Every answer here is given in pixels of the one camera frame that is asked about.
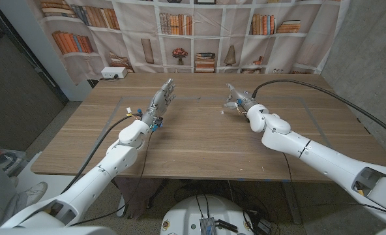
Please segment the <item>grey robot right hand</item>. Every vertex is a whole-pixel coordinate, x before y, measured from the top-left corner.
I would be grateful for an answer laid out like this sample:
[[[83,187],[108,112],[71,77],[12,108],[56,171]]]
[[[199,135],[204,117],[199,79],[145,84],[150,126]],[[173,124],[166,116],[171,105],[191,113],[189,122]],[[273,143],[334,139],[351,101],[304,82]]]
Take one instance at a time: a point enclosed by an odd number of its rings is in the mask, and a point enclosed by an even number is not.
[[[224,108],[235,109],[241,107],[247,112],[251,107],[257,104],[256,100],[252,98],[252,95],[249,94],[249,92],[235,89],[231,84],[226,85],[230,90],[230,94],[226,99],[226,103],[223,105]]]

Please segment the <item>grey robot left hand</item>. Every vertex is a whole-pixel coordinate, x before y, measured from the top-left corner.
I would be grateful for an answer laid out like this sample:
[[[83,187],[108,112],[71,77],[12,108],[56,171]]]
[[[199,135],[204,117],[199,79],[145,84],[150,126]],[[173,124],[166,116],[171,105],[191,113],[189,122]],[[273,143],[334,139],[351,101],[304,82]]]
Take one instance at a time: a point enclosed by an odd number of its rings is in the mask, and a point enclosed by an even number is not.
[[[171,101],[174,100],[175,95],[173,91],[175,84],[172,78],[163,84],[163,86],[155,93],[151,99],[147,110],[143,113],[141,120],[147,125],[152,125],[159,117],[162,117],[170,105]]]

